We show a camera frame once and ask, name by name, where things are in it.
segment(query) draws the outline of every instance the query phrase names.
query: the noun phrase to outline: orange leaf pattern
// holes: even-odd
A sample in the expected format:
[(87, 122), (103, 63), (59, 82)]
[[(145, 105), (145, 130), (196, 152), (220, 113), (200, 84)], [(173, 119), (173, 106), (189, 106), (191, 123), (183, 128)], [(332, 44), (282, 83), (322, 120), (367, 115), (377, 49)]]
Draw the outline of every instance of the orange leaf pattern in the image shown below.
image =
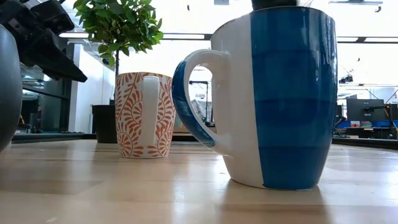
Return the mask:
[[(142, 85), (145, 76), (159, 77), (160, 91), (155, 129), (155, 144), (138, 145), (141, 135)], [(119, 153), (126, 158), (167, 157), (173, 137), (175, 107), (172, 101), (172, 78), (155, 73), (123, 73), (116, 78), (116, 131)]]

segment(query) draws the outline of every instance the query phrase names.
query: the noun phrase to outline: dark gray pot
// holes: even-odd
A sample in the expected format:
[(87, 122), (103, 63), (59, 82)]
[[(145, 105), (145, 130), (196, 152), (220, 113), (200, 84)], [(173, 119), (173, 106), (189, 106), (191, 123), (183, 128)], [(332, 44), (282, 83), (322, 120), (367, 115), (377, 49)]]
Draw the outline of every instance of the dark gray pot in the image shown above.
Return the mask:
[(118, 143), (114, 105), (94, 105), (93, 126), (95, 127), (98, 143)]
[(22, 77), (17, 43), (0, 25), (0, 152), (10, 143), (22, 106)]

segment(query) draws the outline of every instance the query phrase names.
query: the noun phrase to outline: table surface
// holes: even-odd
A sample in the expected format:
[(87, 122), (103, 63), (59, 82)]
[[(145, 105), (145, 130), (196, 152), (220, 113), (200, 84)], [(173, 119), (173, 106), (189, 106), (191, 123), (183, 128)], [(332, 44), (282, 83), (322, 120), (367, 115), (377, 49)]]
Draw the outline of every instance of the table surface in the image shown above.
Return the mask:
[(398, 151), (334, 145), (318, 187), (297, 192), (238, 184), (197, 143), (174, 144), (165, 159), (95, 146), (3, 151), (0, 223), (398, 223)]

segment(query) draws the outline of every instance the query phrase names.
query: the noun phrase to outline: blue and white mug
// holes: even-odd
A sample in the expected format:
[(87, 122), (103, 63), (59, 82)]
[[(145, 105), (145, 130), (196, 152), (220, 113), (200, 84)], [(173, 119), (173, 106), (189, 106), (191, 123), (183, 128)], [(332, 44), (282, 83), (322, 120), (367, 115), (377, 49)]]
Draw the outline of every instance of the blue and white mug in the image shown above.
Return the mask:
[[(337, 96), (335, 22), (307, 7), (254, 11), (221, 26), (174, 74), (182, 122), (222, 154), (232, 179), (267, 189), (311, 189), (325, 165)], [(212, 74), (217, 134), (188, 94), (197, 65)]]

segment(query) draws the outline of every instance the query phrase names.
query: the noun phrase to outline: blue stripe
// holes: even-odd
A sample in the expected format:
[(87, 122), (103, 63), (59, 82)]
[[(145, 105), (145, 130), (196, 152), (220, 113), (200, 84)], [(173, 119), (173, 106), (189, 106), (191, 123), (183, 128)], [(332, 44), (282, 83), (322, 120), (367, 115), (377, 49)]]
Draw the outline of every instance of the blue stripe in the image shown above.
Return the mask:
[(335, 23), (305, 7), (251, 14), (257, 140), (264, 186), (309, 189), (331, 143), (337, 94)]
[(180, 62), (173, 76), (172, 96), (175, 109), (182, 123), (185, 125), (185, 127), (187, 127), (192, 135), (205, 146), (213, 147), (215, 145), (215, 141), (199, 125), (188, 105), (188, 99), (185, 96), (184, 83), (185, 64), (185, 61)]

